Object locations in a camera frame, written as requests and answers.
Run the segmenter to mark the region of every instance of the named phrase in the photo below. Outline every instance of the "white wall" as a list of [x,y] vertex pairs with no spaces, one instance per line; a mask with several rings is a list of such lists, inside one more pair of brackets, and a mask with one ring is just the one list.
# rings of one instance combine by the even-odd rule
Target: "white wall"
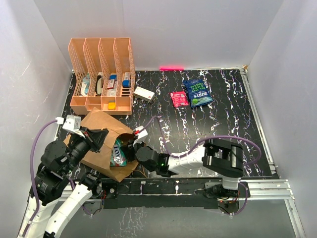
[[316,29],[316,0],[286,0],[249,66],[273,159],[290,181],[309,238],[317,233]]
[[137,69],[249,64],[283,2],[34,1],[70,66],[67,47],[72,37],[131,37]]
[[[17,237],[31,187],[29,157],[60,116],[71,70],[32,0],[0,0],[0,237]],[[49,127],[35,164],[53,140]]]

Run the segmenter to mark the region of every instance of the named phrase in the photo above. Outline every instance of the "red snack box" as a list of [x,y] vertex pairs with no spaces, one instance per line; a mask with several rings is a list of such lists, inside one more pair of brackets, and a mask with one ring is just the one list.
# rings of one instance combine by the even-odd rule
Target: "red snack box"
[[170,93],[174,107],[188,106],[188,100],[185,92]]

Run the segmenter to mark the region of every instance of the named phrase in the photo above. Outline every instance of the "black table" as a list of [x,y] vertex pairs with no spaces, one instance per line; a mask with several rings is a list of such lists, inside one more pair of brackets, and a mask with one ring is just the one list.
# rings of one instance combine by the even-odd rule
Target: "black table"
[[[183,90],[182,81],[202,79],[214,102],[210,105],[191,109],[190,106],[175,108],[169,93]],[[70,108],[70,100],[76,85],[75,75],[72,76],[71,85],[63,110],[63,117],[74,114]],[[186,70],[186,71],[139,71],[136,72],[136,86],[155,92],[156,97],[152,103],[134,98],[133,112],[130,116],[114,116],[122,123],[134,129],[145,125],[152,116],[160,116],[164,135],[171,152],[179,153],[188,150],[198,139],[208,135],[234,135],[241,136],[255,142],[262,150],[262,157],[255,165],[244,170],[246,177],[270,177],[271,171],[264,152],[264,146],[258,127],[248,100],[246,88],[240,70]],[[148,129],[149,138],[146,144],[157,150],[165,152],[157,122],[152,123]],[[64,139],[66,131],[58,129],[58,139]],[[242,143],[245,160],[253,160],[257,156],[256,150]],[[81,164],[72,178],[76,179],[92,169]],[[206,168],[180,174],[179,177],[219,177],[219,175]]]

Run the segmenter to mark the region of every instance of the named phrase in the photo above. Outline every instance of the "orange plastic sorter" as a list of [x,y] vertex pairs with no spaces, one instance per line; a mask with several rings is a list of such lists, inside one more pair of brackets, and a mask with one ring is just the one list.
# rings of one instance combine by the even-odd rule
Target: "orange plastic sorter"
[[[78,115],[86,115],[98,108],[110,115],[131,115],[135,70],[130,38],[72,38],[68,46],[76,74],[76,87],[70,106]],[[104,86],[101,96],[95,96],[97,77],[102,72]],[[130,73],[130,88],[122,87],[124,73]],[[83,78],[89,73],[90,87],[87,97],[81,96]],[[107,96],[111,74],[117,75],[116,95]],[[108,103],[115,102],[115,110],[108,110]]]

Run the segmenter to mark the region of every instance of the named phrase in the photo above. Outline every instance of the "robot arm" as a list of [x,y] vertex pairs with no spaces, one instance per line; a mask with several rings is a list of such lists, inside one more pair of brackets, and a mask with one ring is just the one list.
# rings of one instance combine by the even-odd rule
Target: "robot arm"
[[76,186],[76,191],[51,217],[58,199],[69,183],[67,175],[73,171],[88,151],[98,153],[108,134],[107,129],[89,130],[81,127],[80,121],[80,117],[67,116],[63,128],[72,133],[68,145],[66,146],[63,141],[56,140],[45,148],[35,177],[36,192],[40,204],[39,210],[31,221],[37,208],[36,198],[31,188],[19,238],[59,237],[79,207],[92,194],[101,192],[99,179],[92,174],[86,174],[81,179],[80,184]]
[[150,147],[141,147],[136,152],[136,159],[150,172],[156,171],[163,177],[204,166],[222,175],[222,186],[217,188],[217,193],[222,195],[237,191],[243,176],[242,146],[221,139],[208,140],[190,154],[184,152],[171,156],[159,154]]

